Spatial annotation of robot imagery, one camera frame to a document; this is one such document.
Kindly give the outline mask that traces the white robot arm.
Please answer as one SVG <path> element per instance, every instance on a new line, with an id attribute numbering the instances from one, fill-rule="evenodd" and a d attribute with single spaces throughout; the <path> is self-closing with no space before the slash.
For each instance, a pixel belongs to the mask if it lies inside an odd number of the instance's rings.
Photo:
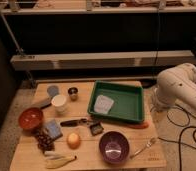
<path id="1" fill-rule="evenodd" d="M 152 96 L 157 111 L 170 109 L 179 99 L 196 110 L 196 66 L 183 63 L 161 71 Z"/>

